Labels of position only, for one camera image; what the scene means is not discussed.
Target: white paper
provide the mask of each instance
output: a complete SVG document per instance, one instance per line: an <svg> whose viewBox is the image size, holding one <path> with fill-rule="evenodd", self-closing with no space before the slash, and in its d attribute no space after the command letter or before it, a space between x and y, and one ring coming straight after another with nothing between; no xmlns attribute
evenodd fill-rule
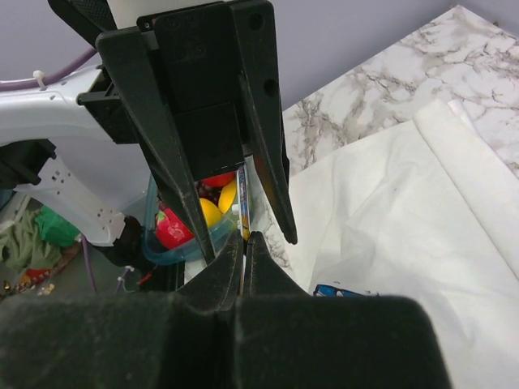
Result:
<svg viewBox="0 0 519 389"><path fill-rule="evenodd" d="M519 182L435 101L296 175L296 281L413 298L455 388L519 387Z"/></svg>

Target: screw hole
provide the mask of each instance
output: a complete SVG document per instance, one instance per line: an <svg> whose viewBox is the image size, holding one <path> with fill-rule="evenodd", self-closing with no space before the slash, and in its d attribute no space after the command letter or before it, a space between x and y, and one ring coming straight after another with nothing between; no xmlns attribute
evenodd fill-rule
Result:
<svg viewBox="0 0 519 389"><path fill-rule="evenodd" d="M279 94L279 85L277 84L276 80L268 79L263 84L263 90L267 96L276 97Z"/></svg>
<svg viewBox="0 0 519 389"><path fill-rule="evenodd" d="M249 18L249 27L258 31L263 27L263 16L261 14L252 14Z"/></svg>

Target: plastic container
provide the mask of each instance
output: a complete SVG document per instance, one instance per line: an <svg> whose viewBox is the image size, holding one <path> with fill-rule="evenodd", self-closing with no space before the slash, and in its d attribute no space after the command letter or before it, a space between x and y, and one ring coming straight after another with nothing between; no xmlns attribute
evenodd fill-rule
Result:
<svg viewBox="0 0 519 389"><path fill-rule="evenodd" d="M146 212L144 213L144 235L142 245L142 251L146 259L161 266L202 259L202 251L200 251L199 245L195 239L191 239L174 250L166 249L158 241L155 236L155 218L158 212L157 184L155 183L155 180L150 177L148 194L146 196ZM231 209L229 209L229 211L223 215L221 220L209 229L212 243L217 253L219 253L223 248L230 233L236 229L237 221L238 216L233 215Z"/></svg>

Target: red fruit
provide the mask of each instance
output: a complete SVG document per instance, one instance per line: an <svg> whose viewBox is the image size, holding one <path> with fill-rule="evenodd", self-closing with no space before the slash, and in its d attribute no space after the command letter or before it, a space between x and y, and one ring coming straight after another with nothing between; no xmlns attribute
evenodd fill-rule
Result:
<svg viewBox="0 0 519 389"><path fill-rule="evenodd" d="M223 173L223 174L220 174L219 176L204 178L202 180L202 183L204 183L205 185L212 186L213 188L223 188L228 183L233 181L235 178L236 178L235 172Z"/></svg>
<svg viewBox="0 0 519 389"><path fill-rule="evenodd" d="M176 249L193 238L191 231L170 209L166 208L164 213L165 218L157 222L155 235L166 249Z"/></svg>

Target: white marble surface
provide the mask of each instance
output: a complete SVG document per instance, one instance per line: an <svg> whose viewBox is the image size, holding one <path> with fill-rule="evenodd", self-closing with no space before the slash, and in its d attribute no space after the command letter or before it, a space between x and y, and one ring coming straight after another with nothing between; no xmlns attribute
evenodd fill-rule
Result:
<svg viewBox="0 0 519 389"><path fill-rule="evenodd" d="M435 98L458 99L519 177L519 43L456 6L284 112L293 176L330 152L401 122ZM253 228L292 274L282 234L252 193Z"/></svg>

